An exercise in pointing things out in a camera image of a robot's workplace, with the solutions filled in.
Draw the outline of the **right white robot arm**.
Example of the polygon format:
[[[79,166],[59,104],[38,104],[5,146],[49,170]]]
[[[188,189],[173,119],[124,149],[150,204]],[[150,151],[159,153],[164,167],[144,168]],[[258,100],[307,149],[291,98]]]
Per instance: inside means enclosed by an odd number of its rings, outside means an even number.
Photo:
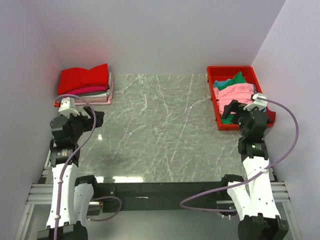
[[[226,174],[223,179],[226,183],[219,187],[219,193],[234,203],[240,240],[283,240],[289,224],[277,209],[267,169],[270,161],[264,132],[269,117],[260,107],[237,100],[224,107],[222,118],[231,113],[235,114],[232,123],[239,125],[238,152],[249,182],[240,185],[244,180],[241,176]]]

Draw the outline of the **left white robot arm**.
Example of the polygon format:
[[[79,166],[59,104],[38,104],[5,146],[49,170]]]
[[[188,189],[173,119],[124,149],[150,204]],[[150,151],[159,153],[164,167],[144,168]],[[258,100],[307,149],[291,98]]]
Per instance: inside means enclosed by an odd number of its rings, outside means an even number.
[[[84,132],[101,127],[105,114],[88,106],[83,109],[86,115],[75,110],[68,116],[61,114],[50,121],[53,139],[49,161],[53,190],[45,229],[37,233],[39,240],[88,239],[85,223],[89,204],[100,196],[101,191],[94,175],[78,176],[78,140]]]

